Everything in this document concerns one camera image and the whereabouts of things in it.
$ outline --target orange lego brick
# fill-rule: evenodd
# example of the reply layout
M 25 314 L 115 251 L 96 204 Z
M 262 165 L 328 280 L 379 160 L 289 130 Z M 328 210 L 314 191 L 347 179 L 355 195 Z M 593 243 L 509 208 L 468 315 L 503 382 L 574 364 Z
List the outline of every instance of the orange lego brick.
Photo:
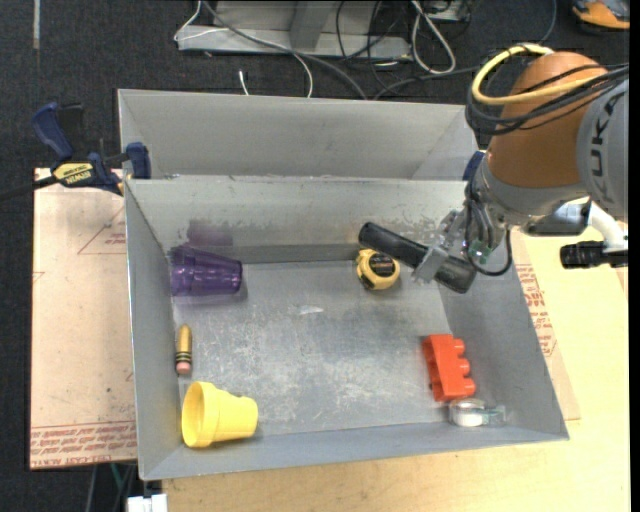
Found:
M 431 379 L 431 390 L 437 402 L 467 398 L 476 392 L 476 384 L 468 375 L 469 361 L 464 357 L 464 342 L 451 334 L 431 334 L 422 342 Z

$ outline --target black cord bundle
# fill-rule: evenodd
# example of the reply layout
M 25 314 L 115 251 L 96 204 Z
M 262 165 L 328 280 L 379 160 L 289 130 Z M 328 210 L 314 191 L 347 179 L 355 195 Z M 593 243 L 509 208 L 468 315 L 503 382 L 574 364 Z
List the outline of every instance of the black cord bundle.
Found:
M 534 108 L 526 114 L 512 117 L 501 117 L 498 114 L 492 113 L 495 111 L 495 106 L 483 105 L 477 102 L 472 94 L 471 88 L 467 92 L 467 105 L 465 108 L 465 118 L 467 123 L 474 131 L 476 136 L 478 135 L 504 135 L 514 130 L 532 130 L 538 128 L 547 123 L 553 122 L 564 116 L 571 114 L 577 109 L 588 105 L 595 101 L 601 95 L 606 94 L 611 89 L 617 87 L 621 82 L 629 77 L 629 65 L 621 64 L 616 66 L 600 66 L 600 65 L 587 65 L 579 66 L 559 74 L 548 80 L 541 81 L 533 86 L 522 91 L 523 93 L 531 92 L 541 89 L 547 85 L 552 84 L 562 78 L 571 76 L 574 73 L 583 71 L 585 69 L 600 68 L 609 69 L 606 73 L 592 78 L 580 87 L 571 89 L 568 92 L 552 98 L 549 101 L 544 102 L 538 107 Z M 540 119 L 543 116 L 547 116 L 553 112 L 557 112 L 565 107 L 571 106 L 568 110 L 564 110 L 558 113 L 556 116 L 548 117 L 535 124 L 525 124 L 532 120 Z

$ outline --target black handle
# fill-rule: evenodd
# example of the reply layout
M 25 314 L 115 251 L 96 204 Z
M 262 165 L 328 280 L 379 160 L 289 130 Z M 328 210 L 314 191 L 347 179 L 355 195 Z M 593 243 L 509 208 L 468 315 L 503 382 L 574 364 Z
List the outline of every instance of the black handle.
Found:
M 411 268 L 416 268 L 429 250 L 427 246 L 373 222 L 367 222 L 362 226 L 358 241 L 361 245 L 386 254 Z M 465 293 L 473 284 L 475 277 L 476 270 L 468 261 L 450 256 L 436 272 L 435 280 L 455 292 Z
M 370 249 L 416 268 L 426 256 L 428 247 L 389 231 L 373 222 L 367 222 L 358 235 L 358 241 Z

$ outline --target roll of tape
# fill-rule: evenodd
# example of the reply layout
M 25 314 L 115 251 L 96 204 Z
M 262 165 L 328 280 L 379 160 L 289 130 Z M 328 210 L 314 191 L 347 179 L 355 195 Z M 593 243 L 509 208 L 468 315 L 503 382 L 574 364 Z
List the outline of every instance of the roll of tape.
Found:
M 485 423 L 485 403 L 477 398 L 463 398 L 449 404 L 449 420 L 460 427 L 479 427 Z

